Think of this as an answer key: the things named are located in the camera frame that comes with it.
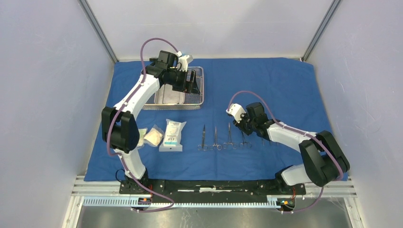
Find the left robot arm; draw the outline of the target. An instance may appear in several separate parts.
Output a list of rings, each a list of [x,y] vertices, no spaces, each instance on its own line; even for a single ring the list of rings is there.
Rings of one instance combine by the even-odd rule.
[[[146,167],[137,149],[140,133],[136,119],[143,106],[163,85],[171,85],[176,92],[201,94],[196,73],[188,70],[193,61],[191,55],[160,51],[159,56],[150,61],[149,65],[143,66],[139,80],[129,93],[113,107],[106,106],[101,113],[102,137],[107,152],[112,155],[110,150],[114,150],[126,176],[132,179],[132,189],[140,194],[149,189],[149,180],[143,177]]]

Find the steel hemostat forceps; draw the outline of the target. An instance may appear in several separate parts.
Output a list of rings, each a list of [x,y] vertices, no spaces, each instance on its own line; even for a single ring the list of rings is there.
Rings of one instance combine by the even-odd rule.
[[[223,149],[232,148],[232,149],[234,149],[234,150],[237,149],[236,143],[234,143],[234,142],[232,141],[231,124],[230,124],[230,123],[228,123],[228,140],[227,140],[227,142],[224,142],[224,143],[222,144],[222,148],[223,148]]]

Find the white sterile packet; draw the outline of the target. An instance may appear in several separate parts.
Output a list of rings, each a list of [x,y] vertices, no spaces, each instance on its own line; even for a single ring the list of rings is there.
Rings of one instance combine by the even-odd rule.
[[[159,146],[160,152],[182,152],[183,145],[181,144],[182,130],[187,122],[177,122],[166,119],[166,130],[163,137],[163,142]]]

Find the blue surgical wrap cloth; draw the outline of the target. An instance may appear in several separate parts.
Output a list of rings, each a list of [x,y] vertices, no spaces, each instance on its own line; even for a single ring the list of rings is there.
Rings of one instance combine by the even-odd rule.
[[[245,181],[272,179],[279,170],[299,165],[299,152],[252,134],[246,137],[251,148],[199,151],[205,125],[205,143],[242,141],[241,132],[232,125],[225,110],[230,100],[242,106],[264,100],[266,112],[292,127],[304,131],[330,131],[331,126],[311,64],[287,58],[196,59],[192,65],[204,69],[205,97],[198,110],[142,110],[139,128],[157,125],[166,128],[166,119],[187,122],[182,131],[182,152],[160,152],[145,145],[139,155],[152,179]]]

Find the steel ring-handled forceps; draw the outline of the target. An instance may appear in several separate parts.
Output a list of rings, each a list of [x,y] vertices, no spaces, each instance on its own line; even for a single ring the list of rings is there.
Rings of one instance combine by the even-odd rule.
[[[214,141],[213,144],[209,146],[209,150],[218,150],[220,151],[222,149],[222,145],[218,144],[218,131],[217,127],[214,128]]]

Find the steel needle holder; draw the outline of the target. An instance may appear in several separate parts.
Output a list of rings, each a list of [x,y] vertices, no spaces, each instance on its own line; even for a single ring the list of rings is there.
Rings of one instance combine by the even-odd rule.
[[[245,133],[244,133],[244,132],[241,132],[241,137],[242,137],[242,142],[239,143],[239,148],[240,148],[240,149],[251,148],[251,147],[252,147],[252,143],[251,143],[251,142],[248,142],[248,141],[246,140],[246,137],[245,137]]]

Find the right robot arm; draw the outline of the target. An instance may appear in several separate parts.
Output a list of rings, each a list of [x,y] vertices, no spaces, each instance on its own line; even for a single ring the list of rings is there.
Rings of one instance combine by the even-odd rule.
[[[302,164],[279,171],[274,181],[277,192],[286,194],[294,185],[311,182],[323,187],[341,179],[350,163],[331,132],[307,132],[268,118],[263,104],[251,103],[246,108],[231,104],[226,110],[233,124],[246,135],[256,135],[269,142],[285,145],[300,153]]]

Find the green sterile packet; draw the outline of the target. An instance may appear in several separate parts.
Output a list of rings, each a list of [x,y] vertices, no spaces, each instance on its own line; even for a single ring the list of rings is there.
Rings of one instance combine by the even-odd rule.
[[[138,149],[144,147],[144,137],[147,134],[147,130],[148,130],[147,128],[139,129],[139,141],[138,141],[138,144],[137,144]]]

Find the beige gauze packet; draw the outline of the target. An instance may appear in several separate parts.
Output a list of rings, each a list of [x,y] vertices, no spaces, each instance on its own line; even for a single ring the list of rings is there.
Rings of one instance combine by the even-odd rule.
[[[164,137],[164,131],[154,125],[151,130],[144,136],[144,142],[152,147],[157,147]]]

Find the steel surgical scissors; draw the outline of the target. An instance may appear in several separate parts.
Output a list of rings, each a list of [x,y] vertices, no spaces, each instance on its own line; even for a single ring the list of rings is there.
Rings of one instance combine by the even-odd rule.
[[[206,128],[205,128],[205,125],[204,125],[203,129],[202,129],[201,143],[197,146],[197,149],[199,151],[207,151],[208,150],[208,146],[205,144],[205,135],[206,135]]]

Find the metal mesh tray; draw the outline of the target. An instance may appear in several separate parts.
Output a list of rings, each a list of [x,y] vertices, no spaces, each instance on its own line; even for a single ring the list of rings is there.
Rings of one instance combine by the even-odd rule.
[[[190,77],[190,71],[196,71],[196,82],[198,87],[200,88],[201,94],[187,94],[185,93],[185,102],[184,104],[155,104],[154,96],[155,93],[147,100],[146,104],[143,106],[144,110],[154,110],[154,111],[162,111],[162,110],[196,110],[200,109],[204,102],[204,69],[201,66],[191,66],[188,68],[188,77]]]

